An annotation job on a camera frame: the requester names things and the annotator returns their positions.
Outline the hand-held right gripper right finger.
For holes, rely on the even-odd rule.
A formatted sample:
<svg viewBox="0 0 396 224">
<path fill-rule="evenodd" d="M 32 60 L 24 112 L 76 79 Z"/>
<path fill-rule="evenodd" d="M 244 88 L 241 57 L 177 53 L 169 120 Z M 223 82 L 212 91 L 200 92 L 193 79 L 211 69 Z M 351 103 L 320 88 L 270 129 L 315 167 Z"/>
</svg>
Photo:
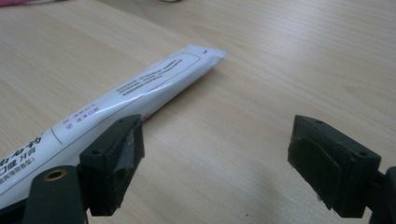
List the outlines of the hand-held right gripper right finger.
<svg viewBox="0 0 396 224">
<path fill-rule="evenodd" d="M 327 208 L 340 217 L 361 217 L 381 157 L 329 124 L 297 115 L 288 162 Z"/>
</svg>

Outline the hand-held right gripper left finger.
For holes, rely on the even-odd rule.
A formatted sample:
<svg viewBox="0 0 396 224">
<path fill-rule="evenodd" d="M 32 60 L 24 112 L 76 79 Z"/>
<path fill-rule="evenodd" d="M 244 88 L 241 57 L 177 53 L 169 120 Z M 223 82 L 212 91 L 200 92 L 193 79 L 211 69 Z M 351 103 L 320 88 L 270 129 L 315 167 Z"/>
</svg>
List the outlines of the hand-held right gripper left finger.
<svg viewBox="0 0 396 224">
<path fill-rule="evenodd" d="M 139 114 L 115 121 L 79 155 L 84 204 L 93 216 L 109 217 L 120 208 L 144 157 Z"/>
</svg>

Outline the white toothpaste tube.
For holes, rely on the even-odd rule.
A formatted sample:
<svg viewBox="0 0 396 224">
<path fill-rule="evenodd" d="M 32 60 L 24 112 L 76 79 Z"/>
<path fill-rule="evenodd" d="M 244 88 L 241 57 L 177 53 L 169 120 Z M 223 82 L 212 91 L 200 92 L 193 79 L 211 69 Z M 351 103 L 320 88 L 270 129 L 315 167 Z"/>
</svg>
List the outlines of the white toothpaste tube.
<svg viewBox="0 0 396 224">
<path fill-rule="evenodd" d="M 222 49 L 188 45 L 0 160 L 0 210 L 26 199 L 36 175 L 52 167 L 76 165 L 79 153 L 115 121 L 134 114 L 148 118 L 225 56 Z"/>
</svg>

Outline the pink toothbrush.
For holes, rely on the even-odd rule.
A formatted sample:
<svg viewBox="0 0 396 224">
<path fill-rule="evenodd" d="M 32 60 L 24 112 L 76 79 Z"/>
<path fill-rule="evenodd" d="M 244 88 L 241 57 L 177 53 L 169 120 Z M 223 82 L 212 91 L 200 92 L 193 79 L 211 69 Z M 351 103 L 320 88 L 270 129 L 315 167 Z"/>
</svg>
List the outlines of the pink toothbrush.
<svg viewBox="0 0 396 224">
<path fill-rule="evenodd" d="M 0 0 L 0 7 L 11 7 L 17 5 L 25 5 L 42 1 L 66 1 L 66 0 Z"/>
</svg>

